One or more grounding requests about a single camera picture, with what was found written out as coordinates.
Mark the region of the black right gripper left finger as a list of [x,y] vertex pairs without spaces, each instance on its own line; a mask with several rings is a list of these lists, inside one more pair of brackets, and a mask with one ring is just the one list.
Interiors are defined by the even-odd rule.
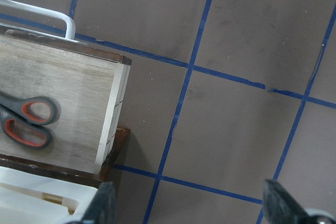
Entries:
[[99,186],[85,213],[79,220],[68,223],[112,224],[116,223],[116,191],[113,182]]

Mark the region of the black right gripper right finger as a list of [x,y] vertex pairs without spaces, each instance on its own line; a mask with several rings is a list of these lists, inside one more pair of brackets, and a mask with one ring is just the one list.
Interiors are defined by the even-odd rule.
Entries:
[[326,211],[303,208],[273,179],[264,181],[263,213],[268,223],[335,223],[335,217]]

